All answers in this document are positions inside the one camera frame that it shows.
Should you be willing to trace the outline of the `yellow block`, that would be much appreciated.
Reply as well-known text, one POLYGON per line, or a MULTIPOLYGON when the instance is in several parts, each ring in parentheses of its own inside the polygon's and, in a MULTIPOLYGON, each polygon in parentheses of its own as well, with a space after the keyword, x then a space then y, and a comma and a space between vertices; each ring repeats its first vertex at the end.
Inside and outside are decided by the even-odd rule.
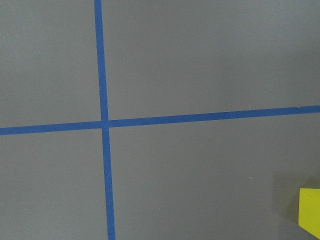
POLYGON ((320 238, 320 190, 301 188, 299 190, 298 225, 320 238))

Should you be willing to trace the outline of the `blue tape line crosswise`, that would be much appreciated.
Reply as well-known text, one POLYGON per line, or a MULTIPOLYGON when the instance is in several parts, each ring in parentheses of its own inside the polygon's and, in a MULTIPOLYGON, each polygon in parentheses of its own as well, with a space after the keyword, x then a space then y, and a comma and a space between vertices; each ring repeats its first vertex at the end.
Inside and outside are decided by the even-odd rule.
MULTIPOLYGON (((319 105, 109 120, 109 128, 314 114, 319 105)), ((101 129, 100 121, 2 127, 2 136, 101 129)))

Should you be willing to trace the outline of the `blue tape line lengthwise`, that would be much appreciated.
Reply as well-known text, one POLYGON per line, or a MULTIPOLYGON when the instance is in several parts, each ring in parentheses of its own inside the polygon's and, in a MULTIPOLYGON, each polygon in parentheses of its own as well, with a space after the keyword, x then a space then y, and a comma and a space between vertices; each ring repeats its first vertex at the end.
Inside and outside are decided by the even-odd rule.
POLYGON ((115 231, 115 217, 114 217, 114 203, 113 203, 110 128, 109 128, 109 116, 108 116, 108 91, 107 91, 107 75, 106 75, 106 64, 105 64, 102 2, 100 0, 94 1, 94 17, 95 17, 95 32, 96 32, 97 69, 98 69, 98 81, 99 81, 99 102, 100 102, 104 188, 105 188, 105 203, 106 203, 107 238, 109 240, 115 240, 116 231, 115 231))

